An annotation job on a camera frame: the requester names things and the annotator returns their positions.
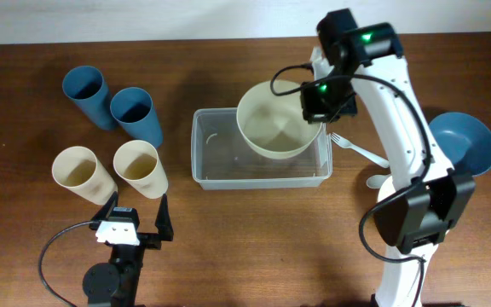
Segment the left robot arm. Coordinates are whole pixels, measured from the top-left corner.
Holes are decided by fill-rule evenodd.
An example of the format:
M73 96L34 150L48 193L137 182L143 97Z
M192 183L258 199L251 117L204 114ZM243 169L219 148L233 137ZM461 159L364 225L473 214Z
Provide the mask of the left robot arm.
M136 209L118 205L113 193L107 203L91 218L90 229L96 240L112 248L105 263L90 267L84 274L83 290L89 306L134 306L146 250L159 250L164 241L172 241L168 199L163 195L155 220L156 233L138 230Z

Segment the cream bowl front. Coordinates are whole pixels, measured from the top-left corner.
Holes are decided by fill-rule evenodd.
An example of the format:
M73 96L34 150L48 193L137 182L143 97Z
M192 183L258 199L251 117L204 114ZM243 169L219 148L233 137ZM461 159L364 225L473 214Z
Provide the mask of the cream bowl front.
M393 178L388 177L378 190L377 202L379 203L390 197L395 191L396 190L393 186Z

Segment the cream bowl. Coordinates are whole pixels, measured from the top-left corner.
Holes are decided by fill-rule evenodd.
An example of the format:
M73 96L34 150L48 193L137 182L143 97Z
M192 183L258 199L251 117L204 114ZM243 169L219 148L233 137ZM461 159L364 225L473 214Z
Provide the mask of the cream bowl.
M390 197L395 191L396 190L393 186L393 178L388 177L378 190L377 202L379 203Z
M236 122L246 144L268 159L290 159L308 148L323 129L303 118L300 95L277 96L298 87L292 81L265 81L240 99Z

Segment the white plastic fork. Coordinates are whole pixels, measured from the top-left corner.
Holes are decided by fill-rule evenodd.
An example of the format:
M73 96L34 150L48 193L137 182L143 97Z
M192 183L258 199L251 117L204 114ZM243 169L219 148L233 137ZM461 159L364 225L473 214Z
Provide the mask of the white plastic fork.
M363 157L369 159L374 164L376 164L376 165L378 165L378 166L380 166L382 168L387 169L387 168L390 167L390 163L389 163L389 161L387 159L382 158L381 156L378 156L375 153L372 153L370 151L367 151L364 148L361 148L361 147L356 146L354 143L352 143L348 139L340 136L339 134L336 134L336 133L333 132L333 133L330 134L330 138L339 147L344 148L344 149L351 149L351 150L359 153Z

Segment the white plastic spoon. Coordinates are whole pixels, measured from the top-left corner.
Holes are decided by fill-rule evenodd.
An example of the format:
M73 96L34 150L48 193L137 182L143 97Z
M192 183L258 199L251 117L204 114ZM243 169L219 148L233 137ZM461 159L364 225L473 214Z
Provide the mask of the white plastic spoon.
M380 189L390 175L373 175L366 180L366 185L372 189Z

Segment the blue bowl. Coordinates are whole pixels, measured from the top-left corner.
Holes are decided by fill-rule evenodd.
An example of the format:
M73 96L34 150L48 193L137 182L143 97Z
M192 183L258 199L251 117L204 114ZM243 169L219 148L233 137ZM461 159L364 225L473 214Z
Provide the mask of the blue bowl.
M443 113L429 123L443 153L459 173L481 176L491 169L491 130L467 113Z

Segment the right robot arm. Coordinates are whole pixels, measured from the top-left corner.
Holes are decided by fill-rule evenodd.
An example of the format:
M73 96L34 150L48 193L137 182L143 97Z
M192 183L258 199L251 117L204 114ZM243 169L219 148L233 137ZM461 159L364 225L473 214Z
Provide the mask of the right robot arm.
M360 224L372 219L386 245L375 258L384 273L373 306L419 306L425 271L453 229L476 184L458 173L438 146L408 76L403 47L388 23L359 27L349 9L328 13L316 27L324 59L300 98L309 123L331 123L361 99L390 163L389 191Z

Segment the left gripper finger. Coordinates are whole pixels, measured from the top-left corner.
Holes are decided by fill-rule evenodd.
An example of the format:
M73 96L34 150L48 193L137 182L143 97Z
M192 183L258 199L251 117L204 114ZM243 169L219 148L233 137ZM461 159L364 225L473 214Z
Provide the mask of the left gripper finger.
M159 210L155 220L155 227L159 235L173 235L173 227L170 220L167 194L163 194L159 203Z
M101 207L101 209L93 216L94 221L104 221L107 220L113 208L118 205L118 193L113 192L109 200L105 205Z

